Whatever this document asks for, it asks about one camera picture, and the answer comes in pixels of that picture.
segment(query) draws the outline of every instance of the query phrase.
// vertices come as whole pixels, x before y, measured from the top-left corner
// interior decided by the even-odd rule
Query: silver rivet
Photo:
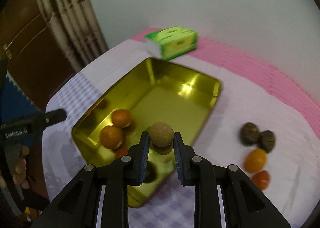
[[[193,162],[200,162],[202,159],[201,159],[201,157],[199,157],[199,156],[194,156],[193,158],[192,158],[192,161]]]
[[[238,168],[236,165],[230,165],[230,166],[229,166],[229,169],[230,169],[232,172],[237,172],[239,168]]]
[[[86,165],[86,166],[84,167],[84,170],[85,170],[85,171],[91,171],[91,170],[93,170],[93,165],[91,165],[91,164]]]
[[[131,160],[131,157],[130,157],[130,156],[123,156],[123,157],[121,158],[121,160],[122,160],[123,162],[129,162],[129,161]]]

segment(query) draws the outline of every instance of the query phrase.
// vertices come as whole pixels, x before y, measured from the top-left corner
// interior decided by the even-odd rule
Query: tissue box
[[[172,27],[144,36],[147,50],[156,58],[168,61],[197,48],[198,33],[184,27]]]

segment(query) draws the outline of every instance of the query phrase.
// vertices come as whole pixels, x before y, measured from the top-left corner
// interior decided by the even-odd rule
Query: pink tablecloth border
[[[156,30],[159,29],[146,29],[131,39],[143,42],[146,34]],[[203,37],[198,39],[198,48],[188,55],[223,67],[262,87],[268,94],[300,112],[320,139],[319,105],[276,68],[236,48]]]

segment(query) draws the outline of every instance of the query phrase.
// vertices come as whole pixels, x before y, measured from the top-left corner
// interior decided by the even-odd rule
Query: finger
[[[25,163],[24,163],[24,159],[19,159],[19,161],[17,162],[17,164],[14,166],[14,170],[17,174],[22,174],[23,171],[25,171],[27,169]]]
[[[0,176],[0,188],[5,188],[7,186],[6,181],[2,176]]]
[[[21,183],[21,186],[22,186],[24,189],[28,189],[28,188],[29,188],[29,183],[28,183],[28,181],[25,179],[25,180]]]
[[[29,148],[27,146],[21,146],[21,155],[26,156],[29,154]]]
[[[27,172],[24,171],[22,174],[14,174],[12,179],[15,184],[21,184],[27,177]]]

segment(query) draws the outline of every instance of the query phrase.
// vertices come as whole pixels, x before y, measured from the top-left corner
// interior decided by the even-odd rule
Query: beige curtain
[[[108,50],[89,0],[37,0],[37,4],[75,72]]]

